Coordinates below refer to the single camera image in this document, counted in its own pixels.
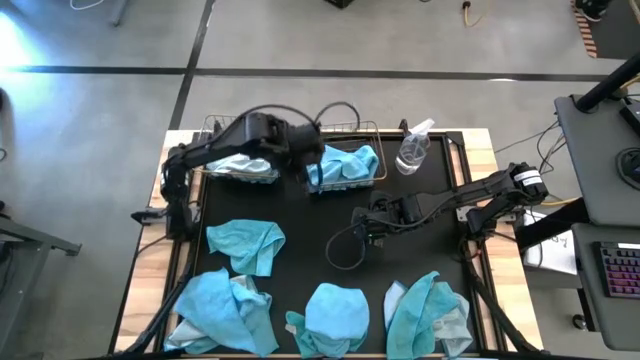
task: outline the black table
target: black table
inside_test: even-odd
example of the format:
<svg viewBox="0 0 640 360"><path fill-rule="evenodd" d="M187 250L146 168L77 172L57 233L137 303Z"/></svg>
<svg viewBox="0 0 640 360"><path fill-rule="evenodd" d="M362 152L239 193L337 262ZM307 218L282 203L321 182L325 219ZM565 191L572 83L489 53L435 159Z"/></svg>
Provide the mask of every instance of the black table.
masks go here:
<svg viewBox="0 0 640 360"><path fill-rule="evenodd" d="M401 133L383 136L388 174L386 179L376 182L375 189L399 196L417 191L437 193L452 188L455 180L449 141L444 134L431 136L429 154L417 173L411 176L401 175L393 162L401 141ZM476 341L467 351L475 351L478 346L477 325L481 322L477 318L475 296L471 296L462 264L456 261L459 234L455 214L442 215L418 231L388 238L384 261L364 263L353 271L341 271L331 267L324 258L326 241L337 230L350 224L354 207L367 206L371 191L372 188L362 188L307 197L301 193L298 184L287 183L284 179L273 185L208 179L201 194L204 226L194 275L216 271L222 266L232 276L235 275L226 255L209 254L206 226L220 225L232 219L273 221L283 230L287 240L274 259L272 276L254 277L254 280L259 291L273 296L271 321L280 345L276 353L298 353L293 336L284 329L284 314L288 310L304 314L307 301L322 282L363 290L371 317L367 339L358 352L385 353L382 303L386 290L394 280L411 286L431 271L438 271L437 281L448 282L453 291L470 301L468 327ZM345 256L353 256L352 245L348 241L341 245ZM214 352L236 351L218 347ZM440 344L437 344L436 352L442 352Z"/></svg>

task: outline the crumpled towel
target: crumpled towel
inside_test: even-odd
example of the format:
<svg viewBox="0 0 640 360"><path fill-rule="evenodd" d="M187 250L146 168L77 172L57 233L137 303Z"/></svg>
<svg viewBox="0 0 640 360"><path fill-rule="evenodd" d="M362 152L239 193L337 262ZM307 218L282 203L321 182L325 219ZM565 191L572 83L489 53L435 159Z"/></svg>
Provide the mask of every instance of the crumpled towel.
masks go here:
<svg viewBox="0 0 640 360"><path fill-rule="evenodd" d="M272 169L271 164L265 159L251 159L244 154L235 154L226 158L208 163L206 169L215 174L227 175L232 173L234 177L242 181L273 183L279 176L278 170ZM261 177L243 177L241 174L263 175Z"/></svg>
<svg viewBox="0 0 640 360"><path fill-rule="evenodd" d="M323 283L313 293L306 318L287 311L286 329L298 344L300 356L324 355L340 358L356 351L367 337L369 305L362 290Z"/></svg>
<svg viewBox="0 0 640 360"><path fill-rule="evenodd" d="M394 282L384 300L389 359L416 359L430 354L442 340L447 356L458 357L473 339L467 329L469 303L446 282L435 282L433 271L409 290Z"/></svg>
<svg viewBox="0 0 640 360"><path fill-rule="evenodd" d="M378 163L378 155L369 145L362 146L353 153L325 145L324 154L320 161L322 184L373 179L378 169ZM307 171L311 185L318 185L317 165L307 166Z"/></svg>
<svg viewBox="0 0 640 360"><path fill-rule="evenodd" d="M192 278L174 311L184 320L166 339L165 351L202 354L218 345L265 357L278 348L269 308L271 295L258 292L250 276L229 279L226 269Z"/></svg>
<svg viewBox="0 0 640 360"><path fill-rule="evenodd" d="M282 248L285 236L270 221L231 220L207 227L211 254L220 251L231 257L231 267L239 274L271 276L273 258Z"/></svg>

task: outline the white paper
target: white paper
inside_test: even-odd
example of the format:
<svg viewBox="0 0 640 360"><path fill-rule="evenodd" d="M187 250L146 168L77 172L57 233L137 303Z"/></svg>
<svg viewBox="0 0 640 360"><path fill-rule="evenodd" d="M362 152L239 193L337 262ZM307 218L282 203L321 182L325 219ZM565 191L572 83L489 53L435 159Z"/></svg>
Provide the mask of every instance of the white paper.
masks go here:
<svg viewBox="0 0 640 360"><path fill-rule="evenodd" d="M530 225L536 220L544 218L544 214L537 212L526 212L524 216L525 225ZM533 246L524 255L523 263L527 266L539 267L541 269L554 270L567 274L577 275L576 254L573 247L573 233L566 231L541 244Z"/></svg>

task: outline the wire basket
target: wire basket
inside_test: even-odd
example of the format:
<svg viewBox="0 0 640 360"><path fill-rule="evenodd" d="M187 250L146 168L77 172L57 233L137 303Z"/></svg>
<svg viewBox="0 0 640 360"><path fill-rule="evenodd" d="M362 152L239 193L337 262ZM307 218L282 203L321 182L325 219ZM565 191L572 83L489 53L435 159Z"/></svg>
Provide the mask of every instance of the wire basket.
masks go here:
<svg viewBox="0 0 640 360"><path fill-rule="evenodd" d="M373 186L375 181L383 180L387 177L387 162L382 150L382 139L380 138L378 125L375 122L360 121L360 123L322 125L322 139L326 145L344 152L355 152L365 145L371 146L373 152L378 156L378 168L370 179L323 183L320 185L320 189L318 189L317 185L309 184L310 192L368 187Z"/></svg>
<svg viewBox="0 0 640 360"><path fill-rule="evenodd" d="M197 141L206 141L215 134L224 130L235 116L228 115L208 115L205 117L200 129ZM362 180L337 181L322 183L320 189L317 185L308 184L310 192L346 190L357 187L373 186L375 181L383 180L387 177L387 163L382 150L382 139L378 126L373 121L350 122L344 124L333 124L322 126L322 138L325 144L345 152L354 152L362 146L369 145L378 156L378 168L372 178ZM270 174L252 174L239 171L228 171L220 173L211 170L204 170L209 176L214 178L230 178L244 182L271 184L275 182L279 174L274 171Z"/></svg>
<svg viewBox="0 0 640 360"><path fill-rule="evenodd" d="M200 133L198 136L198 141L207 141L215 134L218 134L220 131L224 130L233 120L235 120L235 116L229 115L208 115L204 118L204 122L202 123L202 128L200 129ZM266 174L254 174L250 172L241 172L241 171L226 171L219 172L208 170L205 167L203 172L207 173L212 178L227 178L227 179L235 179L243 182L249 182L252 184L272 184L275 182L280 176L276 170L271 171Z"/></svg>

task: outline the concrete floor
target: concrete floor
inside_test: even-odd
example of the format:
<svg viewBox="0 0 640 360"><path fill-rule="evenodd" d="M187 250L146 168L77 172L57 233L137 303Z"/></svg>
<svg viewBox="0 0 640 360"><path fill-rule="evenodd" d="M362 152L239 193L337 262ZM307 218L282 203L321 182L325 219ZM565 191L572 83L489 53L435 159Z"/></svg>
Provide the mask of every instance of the concrete floor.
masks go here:
<svg viewBox="0 0 640 360"><path fill-rule="evenodd" d="M464 29L460 3L451 0L356 0L344 11L320 0L218 0L198 67L606 74L621 63L586 55L568 1L492 1L487 18ZM51 256L16 344L22 354L69 359L107 351L140 232L129 214L148 201L182 83L178 75L51 72L55 66L185 67L205 0L132 0L117 29L108 25L111 6L75 12L65 0L0 1L0 66L54 66L37 74L0 68L8 101L0 146L9 151L0 162L0 199L15 219L84 244L77 258ZM497 149L555 121L557 96L592 86L196 76L180 128L198 129L207 114L236 114L259 103L315 112L347 100L381 128L426 117L439 127L486 127ZM336 111L325 123L348 116ZM545 138L544 149L554 137ZM497 160L537 165L535 141ZM553 164L556 171L545 177L551 191L578 196L566 151ZM570 327L567 319L580 312L575 292L532 289L532 298L551 352L634 356L608 351L599 334Z"/></svg>

